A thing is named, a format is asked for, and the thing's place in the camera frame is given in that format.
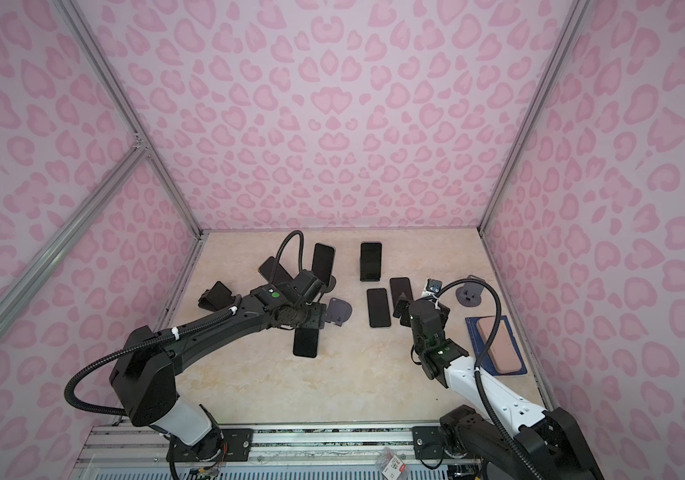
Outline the black folding stand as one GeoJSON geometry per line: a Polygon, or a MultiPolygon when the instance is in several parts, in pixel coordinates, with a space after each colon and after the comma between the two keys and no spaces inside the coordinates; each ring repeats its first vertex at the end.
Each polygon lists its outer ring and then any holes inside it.
{"type": "Polygon", "coordinates": [[[212,288],[206,289],[198,298],[198,307],[209,312],[218,312],[230,307],[238,307],[242,296],[234,295],[230,288],[218,281],[212,288]]]}

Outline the right aluminium corner post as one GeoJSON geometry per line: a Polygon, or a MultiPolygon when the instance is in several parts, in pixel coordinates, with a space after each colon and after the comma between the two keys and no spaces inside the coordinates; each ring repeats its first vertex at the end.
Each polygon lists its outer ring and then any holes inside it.
{"type": "Polygon", "coordinates": [[[558,82],[558,78],[568,60],[568,56],[570,56],[572,50],[574,50],[584,25],[588,22],[590,15],[594,10],[594,4],[595,1],[589,0],[571,2],[560,34],[556,37],[554,48],[548,57],[546,64],[544,64],[532,98],[525,110],[525,114],[516,132],[512,146],[510,147],[510,150],[508,150],[500,176],[496,181],[490,200],[484,210],[480,224],[478,225],[477,230],[481,238],[484,238],[486,234],[490,232],[490,224],[498,207],[502,204],[502,196],[510,182],[516,164],[518,164],[523,154],[524,147],[531,134],[534,132],[542,112],[544,112],[548,98],[558,82]]]}

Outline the pink phone case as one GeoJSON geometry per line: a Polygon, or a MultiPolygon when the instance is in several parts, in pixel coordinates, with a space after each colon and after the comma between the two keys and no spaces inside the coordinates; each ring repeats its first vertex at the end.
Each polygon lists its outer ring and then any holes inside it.
{"type": "MultiPolygon", "coordinates": [[[[494,323],[493,317],[482,317],[476,322],[476,329],[483,344],[490,340],[494,323]]],[[[496,336],[484,359],[484,368],[496,376],[517,375],[523,368],[505,316],[500,318],[496,336]]]]}

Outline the round stand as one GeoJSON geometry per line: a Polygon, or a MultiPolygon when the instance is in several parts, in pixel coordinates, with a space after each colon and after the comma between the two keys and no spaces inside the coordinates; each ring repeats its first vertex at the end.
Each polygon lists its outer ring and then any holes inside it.
{"type": "Polygon", "coordinates": [[[486,281],[474,276],[468,275],[466,282],[458,285],[455,290],[455,298],[457,302],[466,308],[474,308],[482,304],[482,293],[485,290],[486,281]]]}
{"type": "Polygon", "coordinates": [[[322,292],[322,294],[328,294],[334,291],[334,288],[336,288],[336,278],[332,275],[330,276],[330,281],[322,286],[322,290],[320,290],[320,292],[322,292]]]}
{"type": "Polygon", "coordinates": [[[326,316],[324,316],[326,323],[342,326],[350,320],[351,316],[352,306],[347,301],[335,297],[330,298],[328,308],[326,308],[326,316]]]}

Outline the green phone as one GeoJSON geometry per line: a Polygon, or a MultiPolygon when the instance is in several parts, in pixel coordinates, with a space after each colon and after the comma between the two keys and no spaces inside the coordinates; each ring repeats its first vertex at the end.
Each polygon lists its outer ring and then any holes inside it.
{"type": "Polygon", "coordinates": [[[316,358],[318,356],[318,341],[320,341],[320,330],[298,328],[294,330],[292,354],[301,358],[316,358]]]}
{"type": "Polygon", "coordinates": [[[322,243],[316,243],[316,245],[314,245],[312,273],[323,284],[330,281],[332,270],[334,270],[334,258],[336,258],[336,250],[332,246],[322,243]]]}

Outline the purple phone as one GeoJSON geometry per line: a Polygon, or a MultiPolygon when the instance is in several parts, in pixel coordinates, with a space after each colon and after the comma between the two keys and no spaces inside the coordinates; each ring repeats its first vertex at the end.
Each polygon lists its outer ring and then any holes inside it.
{"type": "Polygon", "coordinates": [[[381,278],[382,244],[362,242],[359,256],[359,279],[361,282],[378,282],[381,278]]]}

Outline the aluminium corner post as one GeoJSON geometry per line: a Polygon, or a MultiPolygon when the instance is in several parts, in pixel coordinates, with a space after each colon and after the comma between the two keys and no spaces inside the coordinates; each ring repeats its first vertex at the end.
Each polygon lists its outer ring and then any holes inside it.
{"type": "Polygon", "coordinates": [[[108,97],[112,100],[112,104],[114,104],[114,107],[118,110],[118,114],[120,114],[120,117],[124,120],[124,123],[128,126],[130,132],[132,132],[132,136],[136,138],[140,147],[146,148],[148,157],[150,158],[150,165],[154,168],[154,172],[156,172],[160,184],[162,184],[162,187],[170,196],[172,204],[174,204],[174,207],[178,210],[180,216],[182,216],[184,223],[188,226],[188,229],[196,239],[202,238],[202,236],[204,236],[204,230],[202,229],[202,226],[200,226],[200,222],[194,218],[192,208],[190,208],[188,202],[184,199],[182,190],[180,190],[176,185],[176,182],[174,182],[170,170],[166,167],[166,164],[164,164],[162,156],[160,156],[154,142],[150,139],[148,130],[144,127],[142,120],[140,120],[140,116],[138,116],[138,110],[136,110],[134,104],[132,104],[132,100],[130,100],[130,96],[128,95],[128,92],[126,92],[126,88],[122,86],[120,78],[118,78],[114,68],[110,65],[102,46],[100,46],[100,42],[98,42],[98,36],[96,36],[94,30],[92,30],[90,24],[86,21],[84,12],[82,12],[80,6],[78,6],[78,2],[72,0],[56,0],[52,2],[52,4],[54,4],[54,7],[58,10],[60,16],[62,16],[64,24],[66,24],[66,27],[70,30],[72,36],[74,36],[76,44],[78,44],[78,47],[86,56],[88,63],[92,66],[92,70],[94,70],[94,73],[98,76],[100,82],[102,82],[108,97]]]}
{"type": "Polygon", "coordinates": [[[558,82],[558,78],[568,60],[568,56],[570,56],[572,50],[574,50],[584,25],[588,22],[590,15],[594,10],[594,4],[595,1],[589,0],[571,2],[560,34],[556,37],[554,48],[548,57],[546,64],[544,64],[532,98],[525,110],[525,114],[516,132],[512,146],[510,147],[510,150],[508,150],[500,176],[496,181],[490,200],[484,210],[480,224],[478,225],[477,230],[481,238],[484,238],[486,234],[490,232],[490,224],[498,207],[502,204],[502,196],[510,182],[516,164],[518,164],[523,154],[524,147],[531,134],[534,132],[542,112],[544,112],[548,98],[558,82]]]}

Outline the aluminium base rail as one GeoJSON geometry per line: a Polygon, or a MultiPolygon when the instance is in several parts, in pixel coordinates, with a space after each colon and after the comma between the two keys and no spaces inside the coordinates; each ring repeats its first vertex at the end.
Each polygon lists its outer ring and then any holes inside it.
{"type": "MultiPolygon", "coordinates": [[[[471,478],[478,456],[438,451],[431,422],[232,424],[224,426],[226,458],[176,460],[182,479],[379,479],[384,452],[398,457],[410,479],[471,478]]],[[[74,479],[168,479],[168,440],[120,421],[92,429],[74,479]]]]}

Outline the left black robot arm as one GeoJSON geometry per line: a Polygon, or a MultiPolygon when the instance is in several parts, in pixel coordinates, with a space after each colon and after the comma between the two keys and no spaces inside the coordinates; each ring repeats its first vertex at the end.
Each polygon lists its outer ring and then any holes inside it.
{"type": "Polygon", "coordinates": [[[220,460],[224,434],[212,414],[178,393],[176,376],[206,355],[250,334],[272,328],[320,329],[326,284],[304,270],[290,282],[264,284],[232,304],[194,322],[160,331],[142,326],[130,333],[110,373],[124,415],[136,427],[164,434],[189,460],[220,460]]]}

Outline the small red white packet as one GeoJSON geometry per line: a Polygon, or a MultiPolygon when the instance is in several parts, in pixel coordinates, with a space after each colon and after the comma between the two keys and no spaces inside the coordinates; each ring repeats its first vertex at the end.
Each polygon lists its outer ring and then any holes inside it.
{"type": "Polygon", "coordinates": [[[408,480],[409,469],[404,461],[389,447],[380,452],[375,467],[383,480],[408,480]]]}

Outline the aluminium diagonal frame bar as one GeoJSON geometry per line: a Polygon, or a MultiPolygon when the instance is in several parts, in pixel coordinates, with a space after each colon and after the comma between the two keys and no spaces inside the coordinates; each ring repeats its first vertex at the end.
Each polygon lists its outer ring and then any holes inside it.
{"type": "Polygon", "coordinates": [[[0,340],[8,332],[12,322],[40,292],[42,286],[52,277],[54,270],[66,259],[74,246],[92,227],[94,220],[120,192],[136,167],[146,157],[146,144],[142,141],[130,148],[120,164],[112,169],[100,185],[88,195],[82,205],[68,218],[68,221],[52,236],[52,239],[34,256],[22,270],[22,274],[10,284],[0,296],[0,340]]]}

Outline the blue phone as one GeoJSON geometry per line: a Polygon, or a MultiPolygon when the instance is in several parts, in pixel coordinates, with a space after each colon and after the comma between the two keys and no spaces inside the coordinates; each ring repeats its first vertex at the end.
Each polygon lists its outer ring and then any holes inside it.
{"type": "Polygon", "coordinates": [[[366,290],[368,323],[371,328],[390,328],[391,316],[388,293],[385,288],[366,290]]]}

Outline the left aluminium corner post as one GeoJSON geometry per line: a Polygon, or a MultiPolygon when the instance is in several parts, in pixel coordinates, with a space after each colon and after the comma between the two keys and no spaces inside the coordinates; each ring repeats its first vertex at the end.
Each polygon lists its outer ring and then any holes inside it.
{"type": "Polygon", "coordinates": [[[182,216],[184,223],[188,226],[188,229],[196,239],[202,238],[202,236],[204,236],[204,230],[202,229],[202,226],[200,226],[200,222],[194,218],[192,208],[190,208],[188,202],[184,199],[182,190],[180,190],[176,185],[176,182],[174,182],[170,170],[166,167],[166,164],[164,164],[162,156],[160,156],[154,142],[150,139],[148,130],[144,127],[142,120],[140,120],[140,116],[138,116],[138,110],[136,110],[134,104],[132,104],[132,100],[130,100],[130,96],[128,95],[128,92],[126,92],[126,88],[122,86],[120,78],[118,78],[114,68],[110,65],[102,46],[100,46],[100,42],[98,42],[98,36],[96,36],[94,30],[92,30],[90,24],[86,21],[84,12],[82,12],[80,6],[78,6],[78,2],[72,0],[56,0],[52,2],[52,4],[54,4],[54,7],[58,10],[60,16],[62,16],[64,24],[66,24],[66,27],[70,30],[72,36],[74,36],[76,44],[78,44],[78,47],[86,56],[88,63],[92,66],[92,70],[94,70],[94,73],[98,76],[100,82],[102,82],[108,97],[112,100],[112,104],[114,104],[114,107],[118,110],[118,114],[120,114],[120,117],[124,120],[124,123],[128,126],[130,132],[132,132],[132,136],[136,138],[140,147],[146,148],[148,157],[150,158],[150,165],[154,168],[154,172],[156,172],[160,184],[162,184],[162,187],[170,196],[172,204],[174,204],[174,207],[178,210],[180,216],[182,216]]]}

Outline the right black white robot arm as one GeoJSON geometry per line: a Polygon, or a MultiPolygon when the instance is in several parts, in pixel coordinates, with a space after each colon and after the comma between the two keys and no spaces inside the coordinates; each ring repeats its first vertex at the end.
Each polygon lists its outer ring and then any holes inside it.
{"type": "Polygon", "coordinates": [[[412,333],[426,377],[469,401],[440,418],[442,449],[475,456],[511,479],[601,479],[575,418],[546,410],[502,384],[446,337],[449,309],[428,297],[398,299],[394,315],[412,333]]]}

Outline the silver phone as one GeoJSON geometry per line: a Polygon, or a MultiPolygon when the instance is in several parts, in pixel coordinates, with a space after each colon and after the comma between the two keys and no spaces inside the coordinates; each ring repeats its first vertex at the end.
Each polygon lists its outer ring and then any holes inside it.
{"type": "Polygon", "coordinates": [[[402,299],[405,299],[407,302],[413,301],[412,286],[408,277],[390,278],[389,288],[393,310],[397,309],[398,302],[402,299]]]}

